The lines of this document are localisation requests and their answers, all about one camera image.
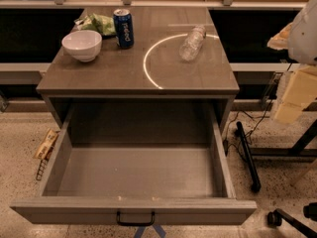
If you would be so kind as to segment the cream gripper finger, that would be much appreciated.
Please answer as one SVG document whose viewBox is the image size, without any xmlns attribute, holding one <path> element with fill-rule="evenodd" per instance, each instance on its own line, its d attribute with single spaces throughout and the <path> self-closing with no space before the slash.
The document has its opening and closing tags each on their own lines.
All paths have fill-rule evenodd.
<svg viewBox="0 0 317 238">
<path fill-rule="evenodd" d="M 291 124 L 316 98 L 317 66 L 303 65 L 290 75 L 273 119 L 282 124 Z"/>
<path fill-rule="evenodd" d="M 287 24 L 282 30 L 276 35 L 271 37 L 267 42 L 267 46 L 273 50 L 287 50 L 288 49 L 288 38 L 290 34 L 292 24 Z"/>
</svg>

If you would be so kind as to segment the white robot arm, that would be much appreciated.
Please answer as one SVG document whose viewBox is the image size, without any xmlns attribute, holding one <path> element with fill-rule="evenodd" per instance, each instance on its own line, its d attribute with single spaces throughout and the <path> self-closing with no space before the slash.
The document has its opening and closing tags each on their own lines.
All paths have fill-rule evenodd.
<svg viewBox="0 0 317 238">
<path fill-rule="evenodd" d="M 309 0 L 267 46 L 287 50 L 288 56 L 299 63 L 298 69 L 283 76 L 273 107 L 272 119 L 290 124 L 317 98 L 317 0 Z"/>
</svg>

